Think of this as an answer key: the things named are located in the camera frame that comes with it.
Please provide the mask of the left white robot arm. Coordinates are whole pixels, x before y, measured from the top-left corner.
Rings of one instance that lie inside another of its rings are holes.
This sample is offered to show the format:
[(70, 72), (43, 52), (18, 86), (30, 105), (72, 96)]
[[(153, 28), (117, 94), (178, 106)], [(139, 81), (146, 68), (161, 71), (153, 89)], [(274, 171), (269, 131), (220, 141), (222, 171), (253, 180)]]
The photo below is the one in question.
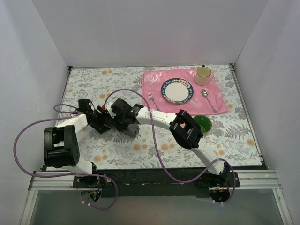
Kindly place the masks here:
[(47, 167), (78, 173), (88, 187), (96, 187), (100, 176), (93, 162), (80, 156), (77, 134), (87, 126), (103, 133), (109, 130), (105, 125), (109, 113), (104, 106), (92, 109), (89, 99), (78, 101), (78, 109), (69, 119), (55, 127), (44, 129), (44, 164)]

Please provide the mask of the cream mug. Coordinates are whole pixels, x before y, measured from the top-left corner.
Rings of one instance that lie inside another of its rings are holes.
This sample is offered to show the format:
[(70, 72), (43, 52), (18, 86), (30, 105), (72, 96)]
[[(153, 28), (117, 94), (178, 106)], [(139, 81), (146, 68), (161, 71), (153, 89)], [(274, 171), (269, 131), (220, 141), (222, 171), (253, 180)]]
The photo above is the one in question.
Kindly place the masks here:
[(212, 71), (205, 65), (202, 65), (198, 67), (196, 70), (195, 82), (198, 85), (204, 86), (210, 81), (211, 75), (212, 75)]

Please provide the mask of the pink placemat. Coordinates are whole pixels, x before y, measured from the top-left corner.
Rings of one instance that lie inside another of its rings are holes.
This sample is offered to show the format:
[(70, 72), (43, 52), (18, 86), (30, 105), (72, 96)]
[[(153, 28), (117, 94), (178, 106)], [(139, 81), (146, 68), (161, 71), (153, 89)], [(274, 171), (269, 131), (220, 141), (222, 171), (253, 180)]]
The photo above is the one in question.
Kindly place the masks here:
[[(212, 73), (210, 81), (204, 85), (198, 85), (195, 82), (196, 70), (194, 69), (173, 69), (160, 71), (146, 71), (142, 75), (142, 96), (146, 99), (143, 101), (144, 106), (156, 110), (154, 103), (149, 99), (148, 92), (154, 96), (160, 111), (165, 113), (177, 113), (179, 110), (185, 110), (190, 115), (216, 115), (223, 114), (228, 111), (221, 90), (218, 88), (214, 74)], [(188, 81), (194, 89), (192, 99), (184, 104), (173, 104), (165, 100), (161, 94), (162, 84), (172, 78), (180, 78)], [(206, 98), (201, 94), (202, 89), (208, 92), (208, 99), (217, 112), (213, 112)]]

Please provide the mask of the aluminium frame rail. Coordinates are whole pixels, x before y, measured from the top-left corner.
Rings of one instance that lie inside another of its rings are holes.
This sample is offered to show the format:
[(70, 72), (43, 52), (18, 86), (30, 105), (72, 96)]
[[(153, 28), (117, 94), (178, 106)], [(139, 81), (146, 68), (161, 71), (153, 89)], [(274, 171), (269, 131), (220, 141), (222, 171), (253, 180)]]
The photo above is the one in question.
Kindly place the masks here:
[[(50, 171), (50, 178), (33, 177), (30, 181), (27, 202), (20, 224), (28, 225), (36, 203), (39, 190), (82, 190), (92, 191), (68, 172), (62, 172), (65, 176), (57, 177), (59, 171)], [(289, 214), (285, 199), (282, 193), (282, 185), (275, 170), (237, 170), (237, 180), (240, 185), (238, 189), (271, 189), (279, 209), (284, 225), (291, 225), (292, 219)]]

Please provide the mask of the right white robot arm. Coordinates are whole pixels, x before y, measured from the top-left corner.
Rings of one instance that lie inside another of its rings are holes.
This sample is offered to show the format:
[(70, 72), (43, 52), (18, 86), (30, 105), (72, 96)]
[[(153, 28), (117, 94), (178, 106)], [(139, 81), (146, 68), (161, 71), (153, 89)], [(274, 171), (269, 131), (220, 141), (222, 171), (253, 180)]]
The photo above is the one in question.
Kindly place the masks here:
[(130, 106), (120, 98), (98, 107), (98, 110), (106, 116), (105, 124), (112, 124), (119, 131), (124, 131), (131, 124), (151, 125), (152, 128), (159, 127), (170, 131), (179, 146), (191, 150), (206, 165), (203, 172), (184, 183), (194, 182), (201, 177), (217, 186), (223, 186), (229, 181), (230, 165), (224, 159), (217, 158), (207, 146), (200, 125), (187, 111), (168, 113), (151, 110), (139, 104)]

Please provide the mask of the silver fork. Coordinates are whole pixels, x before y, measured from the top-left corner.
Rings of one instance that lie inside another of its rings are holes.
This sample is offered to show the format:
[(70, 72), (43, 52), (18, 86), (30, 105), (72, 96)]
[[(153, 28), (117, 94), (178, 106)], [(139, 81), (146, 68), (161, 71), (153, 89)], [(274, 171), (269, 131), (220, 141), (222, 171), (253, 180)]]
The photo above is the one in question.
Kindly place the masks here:
[(155, 102), (154, 96), (152, 95), (151, 92), (148, 92), (148, 97), (149, 97), (149, 99), (154, 103), (156, 109), (157, 109), (158, 111), (160, 111), (160, 109), (159, 109), (157, 103)]

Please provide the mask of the green bowl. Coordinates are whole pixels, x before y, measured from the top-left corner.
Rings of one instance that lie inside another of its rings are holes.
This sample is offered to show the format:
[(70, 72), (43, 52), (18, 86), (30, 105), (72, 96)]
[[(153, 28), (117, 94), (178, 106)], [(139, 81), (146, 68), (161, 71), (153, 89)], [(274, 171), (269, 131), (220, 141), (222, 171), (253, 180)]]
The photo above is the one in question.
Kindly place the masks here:
[(211, 130), (212, 123), (211, 123), (211, 120), (207, 116), (196, 115), (194, 117), (194, 120), (199, 124), (199, 126), (201, 127), (201, 131), (203, 133), (207, 133)]

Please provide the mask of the white plate blue rim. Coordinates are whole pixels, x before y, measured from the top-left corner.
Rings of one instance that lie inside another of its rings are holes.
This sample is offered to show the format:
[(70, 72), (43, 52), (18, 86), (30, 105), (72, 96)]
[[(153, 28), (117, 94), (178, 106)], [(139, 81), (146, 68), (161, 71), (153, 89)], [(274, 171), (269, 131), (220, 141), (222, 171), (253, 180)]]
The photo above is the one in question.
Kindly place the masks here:
[(172, 78), (162, 84), (161, 94), (168, 102), (179, 105), (192, 99), (194, 89), (188, 81), (180, 78)]

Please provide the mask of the silver spoon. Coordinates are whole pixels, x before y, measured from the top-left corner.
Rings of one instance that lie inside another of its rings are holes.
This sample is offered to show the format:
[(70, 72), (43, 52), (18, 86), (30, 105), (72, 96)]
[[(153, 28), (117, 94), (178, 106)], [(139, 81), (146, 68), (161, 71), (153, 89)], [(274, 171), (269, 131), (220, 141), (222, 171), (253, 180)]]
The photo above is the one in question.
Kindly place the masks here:
[(212, 110), (214, 113), (216, 113), (216, 109), (214, 108), (214, 106), (211, 104), (210, 100), (208, 99), (208, 92), (205, 89), (202, 89), (201, 94), (204, 98), (206, 98), (206, 100), (208, 101), (209, 105), (211, 106)]

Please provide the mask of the grey cloth napkin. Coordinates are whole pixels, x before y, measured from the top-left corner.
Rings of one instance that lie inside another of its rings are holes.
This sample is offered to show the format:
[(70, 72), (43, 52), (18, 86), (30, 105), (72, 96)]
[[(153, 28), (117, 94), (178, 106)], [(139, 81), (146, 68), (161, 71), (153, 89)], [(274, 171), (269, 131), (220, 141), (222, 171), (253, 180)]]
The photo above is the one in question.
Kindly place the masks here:
[(139, 133), (139, 125), (129, 124), (122, 132), (129, 137), (135, 138)]

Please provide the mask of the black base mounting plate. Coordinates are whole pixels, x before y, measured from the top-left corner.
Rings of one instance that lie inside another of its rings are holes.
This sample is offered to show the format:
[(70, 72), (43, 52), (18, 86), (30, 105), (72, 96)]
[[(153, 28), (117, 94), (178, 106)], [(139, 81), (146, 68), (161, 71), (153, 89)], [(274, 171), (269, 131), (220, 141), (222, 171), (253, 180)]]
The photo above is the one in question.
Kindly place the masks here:
[[(168, 171), (172, 176), (179, 180), (191, 180), (199, 175), (203, 168), (170, 168)], [(209, 178), (208, 172), (201, 176), (198, 180), (188, 184), (180, 184), (172, 180), (163, 169), (132, 169), (132, 170), (97, 170), (96, 174), (104, 175), (112, 178), (118, 187), (119, 197), (130, 196), (196, 196), (199, 198), (210, 198), (209, 188), (212, 187), (213, 180)], [(232, 188), (234, 181), (236, 187), (240, 187), (238, 174), (235, 173), (235, 179), (232, 172), (227, 174), (227, 183), (223, 190), (227, 189), (227, 185)], [(96, 188), (90, 187), (88, 182), (92, 178), (75, 177), (73, 188)], [(100, 178), (100, 187), (102, 188), (102, 197), (115, 197), (114, 185)]]

